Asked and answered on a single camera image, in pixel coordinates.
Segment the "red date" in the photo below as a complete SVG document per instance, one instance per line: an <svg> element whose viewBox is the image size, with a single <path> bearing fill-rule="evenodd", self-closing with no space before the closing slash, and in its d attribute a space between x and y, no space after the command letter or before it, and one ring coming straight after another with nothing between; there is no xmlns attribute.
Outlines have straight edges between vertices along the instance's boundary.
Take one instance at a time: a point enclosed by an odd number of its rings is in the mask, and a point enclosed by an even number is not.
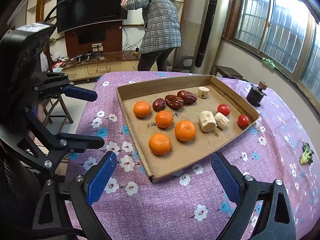
<svg viewBox="0 0 320 240"><path fill-rule="evenodd" d="M165 108L165 100L157 98L152 104L153 110L156 112L162 111Z"/></svg>
<svg viewBox="0 0 320 240"><path fill-rule="evenodd" d="M185 105L191 105L197 101L197 96L186 90L180 90L177 96L183 99Z"/></svg>
<svg viewBox="0 0 320 240"><path fill-rule="evenodd" d="M167 95L164 100L171 109L181 109L184 105L183 99L176 95Z"/></svg>

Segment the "small orange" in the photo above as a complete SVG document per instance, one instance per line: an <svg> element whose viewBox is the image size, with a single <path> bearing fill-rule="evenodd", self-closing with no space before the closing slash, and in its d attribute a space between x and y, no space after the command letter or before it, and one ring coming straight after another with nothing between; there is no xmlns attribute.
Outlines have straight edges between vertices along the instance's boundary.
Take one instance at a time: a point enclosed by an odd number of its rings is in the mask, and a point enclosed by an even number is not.
<svg viewBox="0 0 320 240"><path fill-rule="evenodd" d="M155 123L160 128L168 128L173 124L173 122L174 117L169 111L160 111L155 116Z"/></svg>
<svg viewBox="0 0 320 240"><path fill-rule="evenodd" d="M133 112L138 118L146 118L151 113L151 106L146 101L139 101L134 105Z"/></svg>

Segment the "cherry tomato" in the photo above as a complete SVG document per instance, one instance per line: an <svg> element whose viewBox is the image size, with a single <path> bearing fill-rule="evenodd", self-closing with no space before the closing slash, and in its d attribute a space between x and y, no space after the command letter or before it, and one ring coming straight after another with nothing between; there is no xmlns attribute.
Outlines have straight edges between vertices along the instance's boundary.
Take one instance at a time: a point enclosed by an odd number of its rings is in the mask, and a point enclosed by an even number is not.
<svg viewBox="0 0 320 240"><path fill-rule="evenodd" d="M224 116L229 116L230 108L227 104L220 104L217 107L217 112L223 114Z"/></svg>
<svg viewBox="0 0 320 240"><path fill-rule="evenodd" d="M249 118L246 115L240 115L238 117L237 124L240 128L245 129L246 127L249 126L249 123L250 123Z"/></svg>

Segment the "large orange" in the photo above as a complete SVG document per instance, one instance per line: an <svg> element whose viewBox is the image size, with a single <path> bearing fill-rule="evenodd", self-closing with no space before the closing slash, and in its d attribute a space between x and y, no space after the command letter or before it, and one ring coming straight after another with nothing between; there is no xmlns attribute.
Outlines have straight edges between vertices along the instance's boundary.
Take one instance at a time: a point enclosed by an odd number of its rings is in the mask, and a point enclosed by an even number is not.
<svg viewBox="0 0 320 240"><path fill-rule="evenodd" d="M195 138L195 125L189 120L179 121L175 126L175 136L179 141L189 142Z"/></svg>

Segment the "banana piece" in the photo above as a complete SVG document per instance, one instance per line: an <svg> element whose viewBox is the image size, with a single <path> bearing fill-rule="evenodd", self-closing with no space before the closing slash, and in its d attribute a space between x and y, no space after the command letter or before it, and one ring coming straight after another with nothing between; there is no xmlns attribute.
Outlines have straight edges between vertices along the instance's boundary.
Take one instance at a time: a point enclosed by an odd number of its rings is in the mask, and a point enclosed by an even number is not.
<svg viewBox="0 0 320 240"><path fill-rule="evenodd" d="M206 99L208 98L209 91L209 88L201 86L198 88L197 93L200 98Z"/></svg>
<svg viewBox="0 0 320 240"><path fill-rule="evenodd" d="M212 112L202 111L198 120L199 126L204 133L209 133L216 129L216 121Z"/></svg>
<svg viewBox="0 0 320 240"><path fill-rule="evenodd" d="M228 123L229 123L229 119L224 116L222 113L217 112L217 114L214 116L215 121L216 121L216 125L218 126L218 128L220 129L224 129L227 127Z"/></svg>

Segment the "wooden stool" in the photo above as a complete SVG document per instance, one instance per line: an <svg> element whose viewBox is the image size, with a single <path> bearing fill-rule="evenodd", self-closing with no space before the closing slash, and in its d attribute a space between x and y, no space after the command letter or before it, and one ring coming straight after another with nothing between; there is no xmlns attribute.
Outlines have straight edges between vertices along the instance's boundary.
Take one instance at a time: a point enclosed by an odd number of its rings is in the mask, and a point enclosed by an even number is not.
<svg viewBox="0 0 320 240"><path fill-rule="evenodd" d="M58 118L61 119L59 129L59 131L61 131L66 122L69 122L70 124L74 122L61 95L44 99L42 107L44 112L44 120L42 123L44 126L52 124L53 119Z"/></svg>

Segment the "wooden shelf unit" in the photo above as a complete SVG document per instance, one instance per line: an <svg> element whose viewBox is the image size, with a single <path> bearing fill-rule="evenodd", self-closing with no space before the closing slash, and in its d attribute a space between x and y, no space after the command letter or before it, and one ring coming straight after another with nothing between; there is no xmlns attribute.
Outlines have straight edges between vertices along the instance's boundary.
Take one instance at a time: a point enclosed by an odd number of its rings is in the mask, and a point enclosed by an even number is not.
<svg viewBox="0 0 320 240"><path fill-rule="evenodd" d="M39 13L46 16L57 0L28 0L26 23L34 23ZM141 10L129 11L128 19L96 23L51 36L50 53L53 58L68 57L63 71L71 81L89 80L108 72L137 70L140 46L144 34Z"/></svg>

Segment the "small orange in tray corner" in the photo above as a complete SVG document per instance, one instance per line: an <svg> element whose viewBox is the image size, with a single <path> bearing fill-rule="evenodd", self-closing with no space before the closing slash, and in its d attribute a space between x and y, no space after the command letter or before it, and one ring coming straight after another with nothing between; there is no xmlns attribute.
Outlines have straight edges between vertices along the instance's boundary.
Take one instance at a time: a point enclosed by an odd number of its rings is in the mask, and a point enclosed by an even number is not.
<svg viewBox="0 0 320 240"><path fill-rule="evenodd" d="M138 118L146 118L151 113L151 106L146 101L139 101L134 105L133 112Z"/></svg>

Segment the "green leafy vegetable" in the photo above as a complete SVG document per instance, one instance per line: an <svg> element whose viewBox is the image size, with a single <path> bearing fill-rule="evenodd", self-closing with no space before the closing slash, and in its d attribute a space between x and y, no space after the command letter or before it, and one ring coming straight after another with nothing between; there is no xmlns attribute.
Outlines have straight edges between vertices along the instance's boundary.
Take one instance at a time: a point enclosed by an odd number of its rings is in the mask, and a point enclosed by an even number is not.
<svg viewBox="0 0 320 240"><path fill-rule="evenodd" d="M311 165L313 163L313 154L314 154L313 150L311 149L310 145L306 141L303 141L302 149L303 149L303 153L299 160L300 165L304 165L304 164Z"/></svg>

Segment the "black television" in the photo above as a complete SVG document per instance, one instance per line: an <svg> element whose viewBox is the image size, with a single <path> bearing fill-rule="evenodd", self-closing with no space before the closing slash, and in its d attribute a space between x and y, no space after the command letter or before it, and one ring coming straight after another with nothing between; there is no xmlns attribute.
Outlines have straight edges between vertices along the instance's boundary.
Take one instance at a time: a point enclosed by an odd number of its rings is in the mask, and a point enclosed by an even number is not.
<svg viewBox="0 0 320 240"><path fill-rule="evenodd" d="M95 23L127 19L121 0L57 0L56 25L61 33Z"/></svg>

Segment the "cardboard tray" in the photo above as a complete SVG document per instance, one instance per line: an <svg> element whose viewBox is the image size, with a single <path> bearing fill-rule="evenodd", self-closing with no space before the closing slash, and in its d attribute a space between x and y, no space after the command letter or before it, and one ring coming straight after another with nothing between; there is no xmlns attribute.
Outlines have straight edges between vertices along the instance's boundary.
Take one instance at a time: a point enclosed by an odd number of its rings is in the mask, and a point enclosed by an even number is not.
<svg viewBox="0 0 320 240"><path fill-rule="evenodd" d="M246 99L210 75L133 83L116 92L153 183L232 142L259 117Z"/></svg>

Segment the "person in checked coat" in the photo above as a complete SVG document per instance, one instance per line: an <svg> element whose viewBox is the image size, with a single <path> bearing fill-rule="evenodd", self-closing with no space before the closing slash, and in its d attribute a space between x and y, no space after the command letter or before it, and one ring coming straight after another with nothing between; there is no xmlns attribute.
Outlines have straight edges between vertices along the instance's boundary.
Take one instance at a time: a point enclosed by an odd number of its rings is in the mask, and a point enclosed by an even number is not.
<svg viewBox="0 0 320 240"><path fill-rule="evenodd" d="M153 64L157 70L167 71L167 59L181 46L178 12L170 0L121 0L125 10L142 9L145 34L140 46L137 70L149 71Z"/></svg>

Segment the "tower air conditioner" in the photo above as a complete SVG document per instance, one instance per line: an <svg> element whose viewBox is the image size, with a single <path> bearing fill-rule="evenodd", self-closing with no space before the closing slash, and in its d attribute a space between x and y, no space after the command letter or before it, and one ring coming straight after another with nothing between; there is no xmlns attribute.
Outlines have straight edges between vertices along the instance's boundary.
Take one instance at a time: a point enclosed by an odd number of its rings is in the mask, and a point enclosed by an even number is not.
<svg viewBox="0 0 320 240"><path fill-rule="evenodd" d="M210 74L225 26L229 0L206 0L190 72Z"/></svg>

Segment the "dark wooden side table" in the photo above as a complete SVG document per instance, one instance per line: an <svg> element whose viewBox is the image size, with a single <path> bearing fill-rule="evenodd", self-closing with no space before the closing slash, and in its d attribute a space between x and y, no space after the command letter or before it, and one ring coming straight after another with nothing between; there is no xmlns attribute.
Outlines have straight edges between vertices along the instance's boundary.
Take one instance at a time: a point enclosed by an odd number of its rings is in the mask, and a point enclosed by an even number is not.
<svg viewBox="0 0 320 240"><path fill-rule="evenodd" d="M214 65L212 68L212 75L217 76L217 74L228 79L243 79L243 76L233 68Z"/></svg>

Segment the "green cloth on windowsill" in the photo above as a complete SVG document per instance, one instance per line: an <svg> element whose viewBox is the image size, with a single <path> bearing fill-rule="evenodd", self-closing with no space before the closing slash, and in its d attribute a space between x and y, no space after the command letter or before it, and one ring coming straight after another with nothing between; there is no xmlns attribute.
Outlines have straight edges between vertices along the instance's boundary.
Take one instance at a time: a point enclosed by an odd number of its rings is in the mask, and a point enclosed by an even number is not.
<svg viewBox="0 0 320 240"><path fill-rule="evenodd" d="M270 67L271 69L276 68L276 65L274 64L274 62L271 59L267 59L267 58L263 57L261 61L264 65Z"/></svg>

